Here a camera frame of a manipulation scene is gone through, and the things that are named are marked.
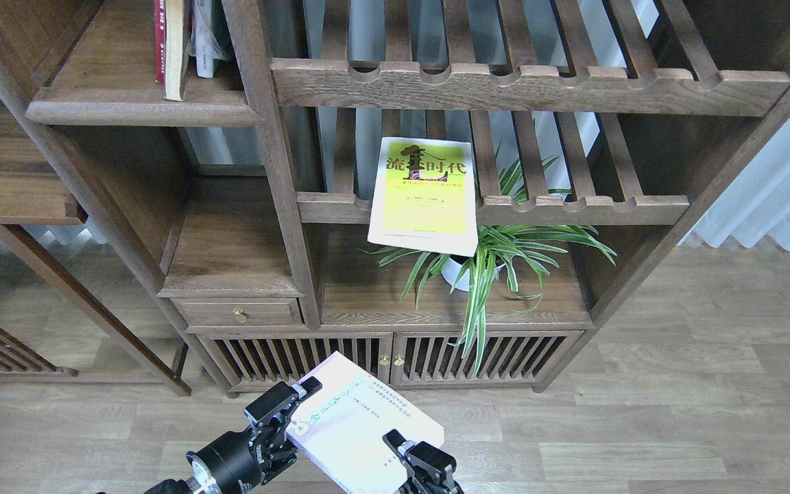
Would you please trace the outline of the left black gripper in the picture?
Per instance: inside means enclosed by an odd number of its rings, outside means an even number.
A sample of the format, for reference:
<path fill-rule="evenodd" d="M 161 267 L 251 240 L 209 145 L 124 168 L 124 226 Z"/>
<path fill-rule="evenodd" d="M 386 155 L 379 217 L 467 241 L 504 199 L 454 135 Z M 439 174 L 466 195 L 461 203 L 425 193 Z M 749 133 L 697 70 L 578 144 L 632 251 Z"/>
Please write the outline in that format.
<path fill-rule="evenodd" d="M 193 475 L 186 480 L 191 493 L 248 493 L 269 484 L 297 460 L 298 448 L 285 436 L 291 416 L 303 401 L 321 390 L 315 377 L 294 385 L 280 381 L 248 404 L 250 427 L 226 432 L 202 448 L 188 452 Z"/>

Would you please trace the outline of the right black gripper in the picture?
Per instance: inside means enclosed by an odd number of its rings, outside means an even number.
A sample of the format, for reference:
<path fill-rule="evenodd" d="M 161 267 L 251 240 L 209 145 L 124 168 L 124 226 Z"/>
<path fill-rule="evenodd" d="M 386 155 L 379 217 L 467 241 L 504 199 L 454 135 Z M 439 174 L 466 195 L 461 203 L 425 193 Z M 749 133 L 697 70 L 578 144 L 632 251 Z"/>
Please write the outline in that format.
<path fill-rule="evenodd" d="M 407 481 L 398 493 L 464 493 L 453 478 L 457 460 L 450 454 L 425 441 L 413 442 L 397 430 L 383 435 L 383 443 L 405 467 Z"/>

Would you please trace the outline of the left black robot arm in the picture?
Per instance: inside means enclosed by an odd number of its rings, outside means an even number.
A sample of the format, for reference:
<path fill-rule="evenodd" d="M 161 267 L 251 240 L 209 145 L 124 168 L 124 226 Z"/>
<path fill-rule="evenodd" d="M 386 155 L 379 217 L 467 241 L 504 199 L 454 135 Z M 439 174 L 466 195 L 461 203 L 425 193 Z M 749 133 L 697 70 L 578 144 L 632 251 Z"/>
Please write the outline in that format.
<path fill-rule="evenodd" d="M 308 377 L 298 384 L 280 381 L 245 407 L 250 425 L 242 432 L 225 432 L 197 452 L 188 452 L 193 475 L 167 479 L 149 493 L 250 493 L 269 484 L 297 460 L 297 447 L 286 429 L 299 404 L 322 388 Z"/>

